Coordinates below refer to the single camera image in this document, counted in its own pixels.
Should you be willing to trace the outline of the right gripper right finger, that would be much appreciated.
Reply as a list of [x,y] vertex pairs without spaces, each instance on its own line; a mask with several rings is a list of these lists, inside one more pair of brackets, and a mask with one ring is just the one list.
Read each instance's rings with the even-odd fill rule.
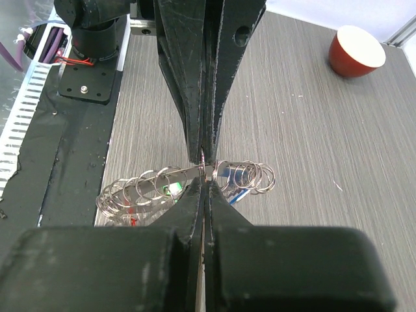
[[368,236],[351,227],[255,226],[206,184],[208,311],[394,311]]

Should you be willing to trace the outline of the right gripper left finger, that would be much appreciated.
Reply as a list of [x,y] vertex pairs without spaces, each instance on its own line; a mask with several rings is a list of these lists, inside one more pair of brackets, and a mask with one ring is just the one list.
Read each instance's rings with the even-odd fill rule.
[[26,231],[1,268],[2,311],[195,311],[203,183],[148,226]]

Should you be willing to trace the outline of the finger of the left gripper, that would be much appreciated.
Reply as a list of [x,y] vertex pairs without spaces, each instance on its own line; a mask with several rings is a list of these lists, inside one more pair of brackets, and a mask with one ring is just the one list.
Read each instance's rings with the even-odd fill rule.
[[159,66],[183,122],[188,159],[199,163],[205,1],[154,1]]
[[216,160],[220,126],[229,91],[265,1],[209,1],[205,27],[205,161]]

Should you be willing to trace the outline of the red key tag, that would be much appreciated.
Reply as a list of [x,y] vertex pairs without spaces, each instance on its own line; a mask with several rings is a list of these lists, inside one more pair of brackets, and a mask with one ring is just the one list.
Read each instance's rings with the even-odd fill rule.
[[129,222],[131,226],[136,226],[137,225],[137,213],[133,208],[129,208],[128,210],[128,217],[129,217]]

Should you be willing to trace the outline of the large silver keyring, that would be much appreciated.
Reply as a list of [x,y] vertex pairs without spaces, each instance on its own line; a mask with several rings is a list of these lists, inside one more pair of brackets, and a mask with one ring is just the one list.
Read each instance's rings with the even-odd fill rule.
[[[214,165],[188,168],[166,166],[158,170],[146,170],[137,177],[113,181],[104,187],[96,198],[96,207],[106,218],[106,226],[131,226],[128,217],[129,208],[133,208],[138,215],[136,226],[147,226],[176,204],[191,181],[201,172],[205,172],[209,180],[217,181],[224,195],[231,172],[236,169],[247,169],[250,174],[252,183],[247,195],[265,194],[276,185],[274,170],[264,163],[216,161]],[[176,203],[164,198],[162,194],[162,188],[172,183],[180,183],[183,187],[183,192]]]

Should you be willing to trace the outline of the green key tag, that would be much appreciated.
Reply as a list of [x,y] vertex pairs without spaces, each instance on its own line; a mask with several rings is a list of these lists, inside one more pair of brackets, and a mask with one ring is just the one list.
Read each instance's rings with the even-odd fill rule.
[[174,203],[177,202],[182,192],[183,187],[180,183],[172,183],[162,188],[163,197],[172,200]]

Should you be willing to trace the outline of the blue key tag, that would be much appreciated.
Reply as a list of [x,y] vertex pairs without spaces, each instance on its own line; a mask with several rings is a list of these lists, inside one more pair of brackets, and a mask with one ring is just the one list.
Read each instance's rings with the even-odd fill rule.
[[237,203],[250,191],[251,178],[247,169],[236,169],[231,172],[227,189],[224,191],[226,200],[231,204]]

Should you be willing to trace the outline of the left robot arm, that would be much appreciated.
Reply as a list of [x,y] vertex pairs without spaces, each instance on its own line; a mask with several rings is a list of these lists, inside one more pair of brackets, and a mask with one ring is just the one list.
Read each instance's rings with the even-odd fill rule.
[[[131,15],[131,1],[55,1],[78,54],[114,54],[109,34]],[[224,106],[264,1],[137,1],[137,14],[155,23],[159,66],[183,123],[192,163],[216,160]]]

